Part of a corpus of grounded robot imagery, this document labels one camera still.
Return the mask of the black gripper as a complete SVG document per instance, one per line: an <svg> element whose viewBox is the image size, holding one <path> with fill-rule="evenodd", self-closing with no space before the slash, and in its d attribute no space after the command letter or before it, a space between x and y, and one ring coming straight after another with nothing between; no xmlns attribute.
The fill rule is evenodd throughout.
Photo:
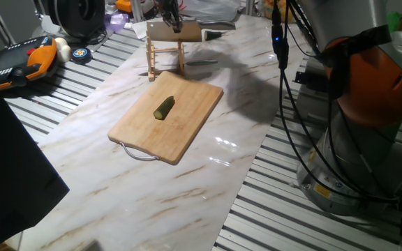
<svg viewBox="0 0 402 251"><path fill-rule="evenodd" d="M158 10L165 22L170 22L175 33L180 33L183 27L182 16L179 13L177 0L158 0Z"/></svg>

